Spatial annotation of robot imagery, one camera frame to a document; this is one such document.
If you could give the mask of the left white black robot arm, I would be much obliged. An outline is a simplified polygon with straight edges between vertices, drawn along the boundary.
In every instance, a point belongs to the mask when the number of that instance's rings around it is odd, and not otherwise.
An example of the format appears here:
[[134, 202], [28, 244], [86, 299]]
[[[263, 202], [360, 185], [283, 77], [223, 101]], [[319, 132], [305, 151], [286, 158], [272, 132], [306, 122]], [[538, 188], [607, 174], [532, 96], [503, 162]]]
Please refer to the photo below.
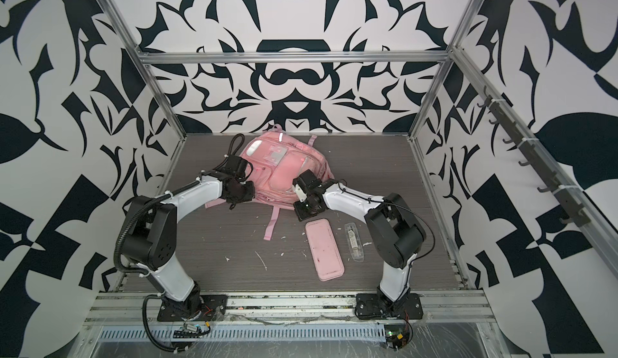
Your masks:
[[208, 203], [223, 200], [233, 208], [254, 196], [252, 182], [209, 171], [175, 191], [133, 199], [114, 246], [115, 268], [150, 279], [169, 300], [186, 301], [197, 284], [176, 256], [178, 223]]

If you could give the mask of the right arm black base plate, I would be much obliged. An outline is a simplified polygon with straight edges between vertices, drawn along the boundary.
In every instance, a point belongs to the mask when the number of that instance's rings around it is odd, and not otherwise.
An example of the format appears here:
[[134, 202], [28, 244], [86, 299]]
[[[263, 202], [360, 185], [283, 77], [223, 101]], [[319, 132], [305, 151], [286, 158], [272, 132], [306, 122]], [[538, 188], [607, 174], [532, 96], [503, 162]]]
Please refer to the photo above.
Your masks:
[[358, 319], [420, 320], [424, 316], [420, 297], [411, 292], [394, 302], [382, 293], [357, 294], [354, 314]]

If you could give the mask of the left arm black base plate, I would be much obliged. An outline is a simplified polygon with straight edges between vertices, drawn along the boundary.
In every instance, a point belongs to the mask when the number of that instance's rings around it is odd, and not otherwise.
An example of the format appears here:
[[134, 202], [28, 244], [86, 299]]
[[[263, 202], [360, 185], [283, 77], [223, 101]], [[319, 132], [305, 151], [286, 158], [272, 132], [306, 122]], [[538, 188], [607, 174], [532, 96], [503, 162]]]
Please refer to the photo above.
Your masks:
[[227, 295], [191, 295], [184, 302], [164, 298], [157, 315], [159, 322], [214, 321], [226, 313]]

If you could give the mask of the pink student backpack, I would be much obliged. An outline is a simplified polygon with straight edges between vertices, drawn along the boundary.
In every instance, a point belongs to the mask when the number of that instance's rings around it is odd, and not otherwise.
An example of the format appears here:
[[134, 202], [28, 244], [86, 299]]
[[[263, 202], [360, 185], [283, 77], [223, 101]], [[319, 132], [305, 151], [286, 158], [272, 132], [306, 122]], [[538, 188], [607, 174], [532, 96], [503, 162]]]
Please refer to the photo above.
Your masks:
[[244, 144], [243, 134], [236, 134], [225, 160], [216, 167], [221, 171], [229, 155], [242, 157], [253, 164], [253, 173], [245, 181], [254, 183], [253, 201], [273, 208], [265, 240], [272, 238], [280, 212], [292, 210], [293, 203], [299, 200], [293, 192], [294, 179], [306, 170], [311, 170], [322, 181], [333, 177], [328, 160], [314, 147], [315, 139], [316, 136], [312, 136], [308, 142], [301, 142], [286, 134], [279, 125], [264, 131], [248, 144]]

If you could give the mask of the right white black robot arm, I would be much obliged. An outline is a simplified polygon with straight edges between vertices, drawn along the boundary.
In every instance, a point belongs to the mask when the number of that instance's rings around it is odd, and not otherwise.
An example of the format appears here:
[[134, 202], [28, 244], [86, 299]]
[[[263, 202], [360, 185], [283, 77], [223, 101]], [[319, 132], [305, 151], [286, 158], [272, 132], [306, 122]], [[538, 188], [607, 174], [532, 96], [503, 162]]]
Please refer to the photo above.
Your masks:
[[426, 240], [426, 230], [400, 195], [369, 195], [334, 179], [307, 184], [297, 178], [292, 190], [299, 198], [295, 212], [301, 221], [331, 210], [364, 222], [383, 260], [378, 294], [389, 306], [409, 295], [411, 268]]

